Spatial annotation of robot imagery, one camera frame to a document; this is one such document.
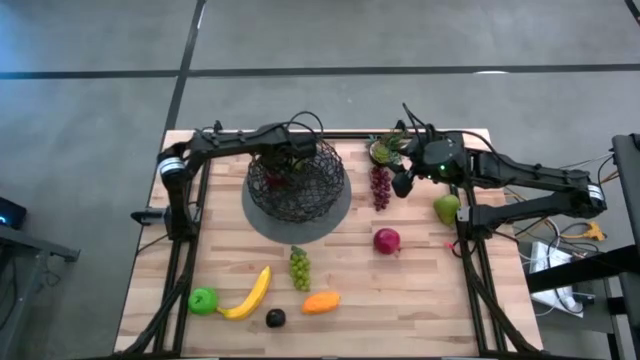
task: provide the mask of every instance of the gray plate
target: gray plate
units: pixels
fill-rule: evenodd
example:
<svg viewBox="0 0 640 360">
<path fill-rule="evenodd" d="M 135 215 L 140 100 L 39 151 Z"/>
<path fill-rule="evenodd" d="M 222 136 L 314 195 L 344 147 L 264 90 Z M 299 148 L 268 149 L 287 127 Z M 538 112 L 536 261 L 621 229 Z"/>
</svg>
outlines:
<svg viewBox="0 0 640 360">
<path fill-rule="evenodd" d="M 251 226 L 264 237 L 282 244 L 306 244 L 329 234 L 347 215 L 350 205 L 351 183 L 346 171 L 344 189 L 338 200 L 324 216 L 303 224 L 284 222 L 267 215 L 251 199 L 246 181 L 242 187 L 242 208 Z"/>
</svg>

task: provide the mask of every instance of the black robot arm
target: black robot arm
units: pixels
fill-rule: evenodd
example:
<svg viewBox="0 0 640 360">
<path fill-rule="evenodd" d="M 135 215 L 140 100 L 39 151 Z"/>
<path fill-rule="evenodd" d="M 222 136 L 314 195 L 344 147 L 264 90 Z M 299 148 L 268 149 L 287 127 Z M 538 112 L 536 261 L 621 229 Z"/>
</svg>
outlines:
<svg viewBox="0 0 640 360">
<path fill-rule="evenodd" d="M 196 130 L 186 142 L 178 142 L 158 154 L 158 171 L 169 195 L 167 234 L 171 240 L 190 240 L 196 234 L 189 213 L 187 184 L 208 159 L 238 154 L 259 154 L 278 158 L 307 158 L 316 155 L 314 133 L 293 134 L 289 123 L 275 123 L 249 133 L 222 134 L 217 123 L 214 131 Z"/>
<path fill-rule="evenodd" d="M 475 133 L 436 131 L 432 125 L 426 125 L 424 129 L 400 150 L 411 161 L 409 170 L 401 165 L 390 166 L 396 173 L 392 186 L 399 197 L 409 194 L 415 176 L 466 190 L 516 185 L 553 192 L 517 204 L 460 209 L 458 220 L 465 224 L 469 238 L 489 238 L 504 223 L 560 214 L 592 218 L 606 210 L 600 186 L 591 182 L 586 171 L 518 163 L 497 153 L 488 141 Z M 480 138 L 491 151 L 465 148 L 462 133 Z"/>
</svg>

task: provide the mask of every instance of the grape bunch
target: grape bunch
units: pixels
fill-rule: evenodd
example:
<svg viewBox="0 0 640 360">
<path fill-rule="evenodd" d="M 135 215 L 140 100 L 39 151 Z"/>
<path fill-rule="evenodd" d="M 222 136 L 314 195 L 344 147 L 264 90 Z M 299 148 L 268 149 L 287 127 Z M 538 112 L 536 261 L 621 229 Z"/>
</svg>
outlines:
<svg viewBox="0 0 640 360">
<path fill-rule="evenodd" d="M 297 246 L 292 246 L 289 265 L 293 286 L 298 291 L 309 292 L 311 290 L 311 261 L 307 258 L 307 252 Z"/>
<path fill-rule="evenodd" d="M 376 211 L 380 211 L 387 208 L 391 194 L 390 185 L 391 177 L 383 166 L 374 166 L 371 169 L 371 190 L 373 191 L 373 204 L 376 206 Z"/>
</svg>

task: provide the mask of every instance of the green grapes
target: green grapes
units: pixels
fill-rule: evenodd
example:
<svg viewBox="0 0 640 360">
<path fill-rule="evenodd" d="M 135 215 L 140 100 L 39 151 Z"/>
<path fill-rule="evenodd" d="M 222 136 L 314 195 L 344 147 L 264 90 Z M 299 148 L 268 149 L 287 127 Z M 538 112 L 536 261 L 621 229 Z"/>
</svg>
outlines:
<svg viewBox="0 0 640 360">
<path fill-rule="evenodd" d="M 311 291 L 311 261 L 307 258 L 307 252 L 297 246 L 292 246 L 289 268 L 289 275 L 291 275 L 296 290 Z"/>
</svg>

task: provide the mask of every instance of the green pear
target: green pear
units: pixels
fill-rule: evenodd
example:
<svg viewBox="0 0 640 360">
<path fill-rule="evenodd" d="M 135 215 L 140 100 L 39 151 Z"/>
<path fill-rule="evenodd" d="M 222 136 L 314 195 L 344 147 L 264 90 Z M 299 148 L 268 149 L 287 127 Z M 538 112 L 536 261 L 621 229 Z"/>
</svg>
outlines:
<svg viewBox="0 0 640 360">
<path fill-rule="evenodd" d="M 433 202 L 433 208 L 445 225 L 456 222 L 456 212 L 460 208 L 460 200 L 455 195 L 445 195 Z"/>
</svg>

